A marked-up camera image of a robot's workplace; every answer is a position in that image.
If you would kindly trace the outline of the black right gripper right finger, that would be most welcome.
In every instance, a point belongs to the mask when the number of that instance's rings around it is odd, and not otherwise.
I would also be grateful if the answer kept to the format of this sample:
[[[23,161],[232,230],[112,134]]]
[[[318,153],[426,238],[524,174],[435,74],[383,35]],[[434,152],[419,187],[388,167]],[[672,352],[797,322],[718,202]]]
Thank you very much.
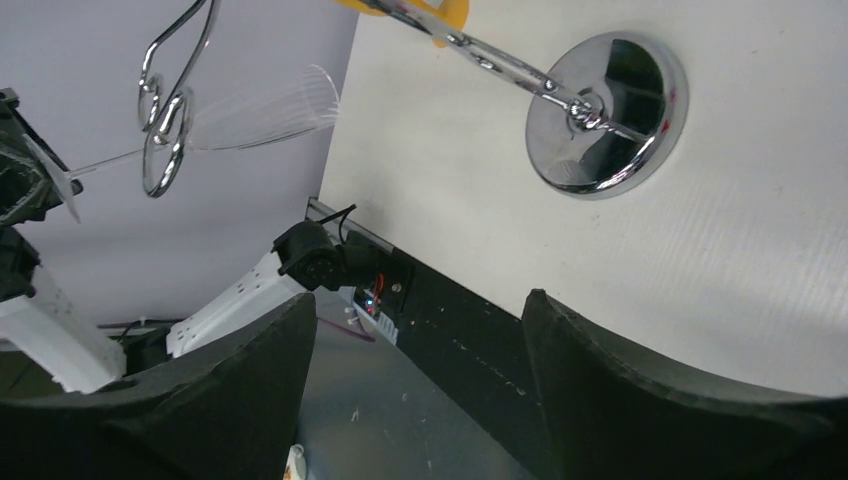
[[[561,479],[843,479],[847,400],[755,385],[660,354],[541,289],[521,315]]]

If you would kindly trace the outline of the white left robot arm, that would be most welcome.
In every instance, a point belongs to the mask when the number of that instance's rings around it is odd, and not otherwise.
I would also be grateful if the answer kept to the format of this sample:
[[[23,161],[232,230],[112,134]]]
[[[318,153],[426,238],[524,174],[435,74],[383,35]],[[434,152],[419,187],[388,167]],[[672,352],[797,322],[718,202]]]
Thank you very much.
[[[40,221],[82,190],[52,149],[1,92],[1,337],[51,374],[66,392],[89,394],[127,373],[118,341],[81,319],[16,225]],[[170,328],[167,355],[178,358],[229,335],[290,298],[323,287],[365,288],[387,270],[389,253],[352,231],[334,243],[328,218],[305,220],[278,237],[239,281]]]

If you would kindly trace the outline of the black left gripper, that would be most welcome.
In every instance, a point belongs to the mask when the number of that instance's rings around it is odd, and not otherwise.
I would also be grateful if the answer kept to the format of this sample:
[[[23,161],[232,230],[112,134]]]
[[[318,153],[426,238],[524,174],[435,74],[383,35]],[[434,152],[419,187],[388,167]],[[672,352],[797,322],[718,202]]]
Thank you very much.
[[[12,89],[1,91],[1,225],[43,221],[64,205],[75,220],[75,197],[83,191],[70,170],[19,112]]]

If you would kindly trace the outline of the orange plastic wine glass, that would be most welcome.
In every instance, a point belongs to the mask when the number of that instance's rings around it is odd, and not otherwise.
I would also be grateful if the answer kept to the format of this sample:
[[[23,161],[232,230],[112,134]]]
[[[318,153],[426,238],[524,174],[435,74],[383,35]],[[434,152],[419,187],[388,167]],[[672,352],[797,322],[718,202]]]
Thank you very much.
[[[337,0],[337,3],[370,16],[388,16],[429,35],[439,48],[447,47],[444,33],[462,30],[470,12],[468,0],[428,1]]]

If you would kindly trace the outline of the chrome wine glass rack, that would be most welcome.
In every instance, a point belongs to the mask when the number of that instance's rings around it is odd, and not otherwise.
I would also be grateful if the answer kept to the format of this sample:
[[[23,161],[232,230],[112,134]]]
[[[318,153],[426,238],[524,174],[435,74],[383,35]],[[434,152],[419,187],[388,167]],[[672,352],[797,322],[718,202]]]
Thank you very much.
[[[194,114],[188,78],[206,48],[218,17],[215,1],[196,1],[147,47],[138,81],[140,127],[150,140],[187,135]],[[197,43],[170,91],[152,70],[154,55],[195,15],[204,15]],[[447,31],[449,48],[477,67],[530,93],[525,141],[531,164],[549,186],[572,196],[607,198],[645,180],[676,145],[689,106],[689,85],[677,56],[641,33],[613,31],[593,36],[541,71],[464,31]],[[153,156],[153,182],[174,158]]]

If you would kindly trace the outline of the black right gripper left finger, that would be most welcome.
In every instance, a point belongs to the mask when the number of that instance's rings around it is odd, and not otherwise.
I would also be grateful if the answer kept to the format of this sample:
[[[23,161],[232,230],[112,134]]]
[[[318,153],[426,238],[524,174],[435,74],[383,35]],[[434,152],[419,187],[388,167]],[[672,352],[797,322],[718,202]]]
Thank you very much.
[[[1,405],[5,479],[280,479],[317,331],[298,294],[247,326],[90,393]]]

